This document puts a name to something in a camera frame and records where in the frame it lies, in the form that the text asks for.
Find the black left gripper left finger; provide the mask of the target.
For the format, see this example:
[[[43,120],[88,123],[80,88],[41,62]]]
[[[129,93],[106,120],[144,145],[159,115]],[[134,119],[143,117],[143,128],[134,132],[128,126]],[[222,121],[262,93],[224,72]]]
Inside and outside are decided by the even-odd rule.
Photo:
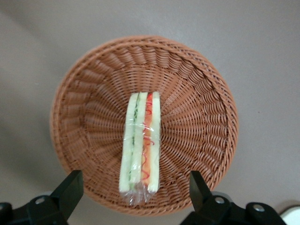
[[[13,209],[0,203],[2,225],[67,225],[83,196],[83,172],[72,171],[50,195],[40,195],[22,207]]]

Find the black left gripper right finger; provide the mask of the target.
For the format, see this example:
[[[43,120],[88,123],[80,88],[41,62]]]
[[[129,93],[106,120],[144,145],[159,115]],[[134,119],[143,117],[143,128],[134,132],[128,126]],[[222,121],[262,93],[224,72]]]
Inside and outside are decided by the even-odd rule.
[[[194,211],[182,225],[285,225],[286,222],[269,205],[249,202],[245,208],[227,195],[211,192],[199,171],[191,171],[189,194]]]

